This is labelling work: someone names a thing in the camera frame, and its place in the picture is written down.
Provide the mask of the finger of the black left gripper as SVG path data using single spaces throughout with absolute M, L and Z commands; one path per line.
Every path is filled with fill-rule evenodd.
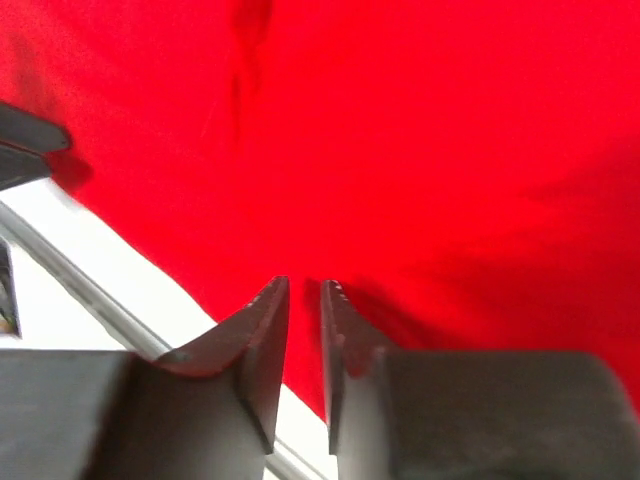
M 1 142 L 35 153 L 70 148 L 67 131 L 55 123 L 6 102 L 0 106 Z
M 43 156 L 6 144 L 0 147 L 0 189 L 6 190 L 51 176 Z

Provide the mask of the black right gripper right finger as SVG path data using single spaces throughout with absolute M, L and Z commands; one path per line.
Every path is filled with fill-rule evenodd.
M 329 451 L 342 479 L 635 479 L 639 419 L 578 352 L 411 350 L 321 293 Z

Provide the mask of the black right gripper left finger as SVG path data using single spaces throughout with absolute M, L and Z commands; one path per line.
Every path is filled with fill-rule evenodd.
M 124 351 L 1 354 L 5 479 L 259 479 L 275 442 L 289 318 L 277 277 L 150 361 Z

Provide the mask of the red t shirt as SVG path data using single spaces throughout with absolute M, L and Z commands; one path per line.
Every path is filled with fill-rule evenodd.
M 574 349 L 639 393 L 635 1 L 5 1 L 1 97 L 55 181 L 224 318 L 320 284 L 396 341 Z

